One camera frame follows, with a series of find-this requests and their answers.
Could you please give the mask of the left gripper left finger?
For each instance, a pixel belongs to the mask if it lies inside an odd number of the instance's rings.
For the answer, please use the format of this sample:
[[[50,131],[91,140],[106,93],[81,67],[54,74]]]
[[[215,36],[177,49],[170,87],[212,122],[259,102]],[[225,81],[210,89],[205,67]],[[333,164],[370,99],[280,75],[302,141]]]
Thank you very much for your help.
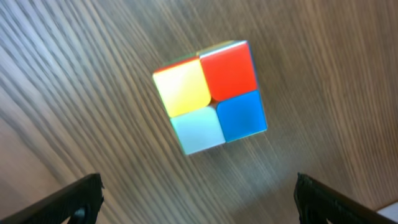
[[[1,220],[7,223],[95,224],[104,202],[99,173],[87,175],[27,208]]]

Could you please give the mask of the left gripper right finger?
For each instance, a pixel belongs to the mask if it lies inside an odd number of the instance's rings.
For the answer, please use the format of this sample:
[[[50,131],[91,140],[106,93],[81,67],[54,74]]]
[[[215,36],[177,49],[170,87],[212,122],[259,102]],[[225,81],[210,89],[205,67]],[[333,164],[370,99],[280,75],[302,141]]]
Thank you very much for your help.
[[[307,174],[298,174],[294,200],[300,224],[397,224]]]

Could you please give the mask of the colourful two-by-two puzzle cube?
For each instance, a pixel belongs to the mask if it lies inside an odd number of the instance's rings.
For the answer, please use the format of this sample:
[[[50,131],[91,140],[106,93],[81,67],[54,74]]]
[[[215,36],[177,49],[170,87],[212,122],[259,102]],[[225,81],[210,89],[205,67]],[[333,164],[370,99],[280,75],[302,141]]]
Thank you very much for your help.
[[[186,155],[267,130],[246,40],[190,54],[156,70],[152,79]]]

